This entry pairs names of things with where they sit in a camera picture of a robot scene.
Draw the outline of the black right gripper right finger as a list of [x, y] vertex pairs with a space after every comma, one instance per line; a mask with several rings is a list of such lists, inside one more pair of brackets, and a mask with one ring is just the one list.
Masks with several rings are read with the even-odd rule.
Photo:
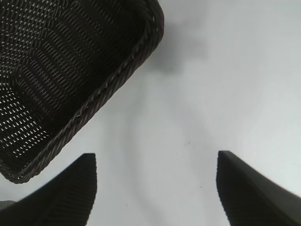
[[230, 151], [219, 151], [216, 187], [232, 226], [299, 226], [301, 199]]

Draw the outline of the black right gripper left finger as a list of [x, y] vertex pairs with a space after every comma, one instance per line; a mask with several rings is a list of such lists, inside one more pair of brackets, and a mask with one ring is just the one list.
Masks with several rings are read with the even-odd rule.
[[96, 192], [96, 157], [85, 153], [32, 194], [1, 209], [0, 224], [85, 226]]

